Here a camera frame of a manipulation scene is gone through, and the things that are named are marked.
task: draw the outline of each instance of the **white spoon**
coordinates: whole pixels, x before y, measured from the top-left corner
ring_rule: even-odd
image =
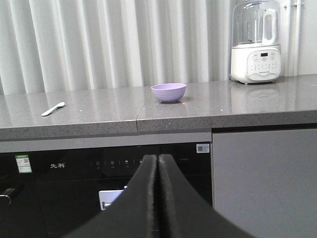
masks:
[[[62,108],[65,106],[65,102],[60,102],[58,104],[56,104],[54,107],[52,107],[51,109],[48,109],[46,112],[42,113],[42,116],[48,116],[49,114],[51,114],[54,110],[56,110],[57,108]]]

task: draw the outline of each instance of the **soymilk maker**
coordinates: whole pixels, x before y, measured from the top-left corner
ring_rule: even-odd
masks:
[[[280,76],[279,11],[276,0],[244,1],[236,5],[232,21],[232,80],[263,83]]]

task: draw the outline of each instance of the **blender jar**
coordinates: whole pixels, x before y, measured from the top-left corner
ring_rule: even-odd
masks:
[[[232,48],[279,45],[279,2],[244,1],[233,10]]]

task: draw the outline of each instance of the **countertop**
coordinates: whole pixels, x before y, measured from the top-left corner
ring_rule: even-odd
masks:
[[[66,106],[41,116],[59,102]],[[0,141],[307,123],[317,123],[316,74],[266,84],[189,83],[171,104],[149,86],[0,96]]]

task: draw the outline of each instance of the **cabinet handle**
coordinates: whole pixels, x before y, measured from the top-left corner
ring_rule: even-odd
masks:
[[[24,185],[19,184],[15,187],[9,187],[0,193],[0,205],[10,205],[12,200],[23,190]]]

